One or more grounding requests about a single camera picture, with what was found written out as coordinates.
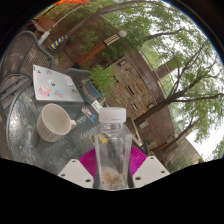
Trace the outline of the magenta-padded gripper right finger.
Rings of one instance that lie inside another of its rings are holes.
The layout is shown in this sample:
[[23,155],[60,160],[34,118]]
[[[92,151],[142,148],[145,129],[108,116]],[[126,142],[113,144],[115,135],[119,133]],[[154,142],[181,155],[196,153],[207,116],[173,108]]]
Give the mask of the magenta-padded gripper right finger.
[[140,188],[167,175],[169,171],[155,156],[146,156],[132,147],[129,162],[130,188]]

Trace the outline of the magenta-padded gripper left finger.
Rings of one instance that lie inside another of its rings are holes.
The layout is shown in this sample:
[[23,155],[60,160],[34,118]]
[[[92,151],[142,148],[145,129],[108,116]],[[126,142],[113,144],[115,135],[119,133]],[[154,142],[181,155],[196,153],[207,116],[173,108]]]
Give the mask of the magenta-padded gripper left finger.
[[79,159],[71,159],[58,176],[81,187],[92,189],[96,171],[96,153],[95,149],[91,149]]

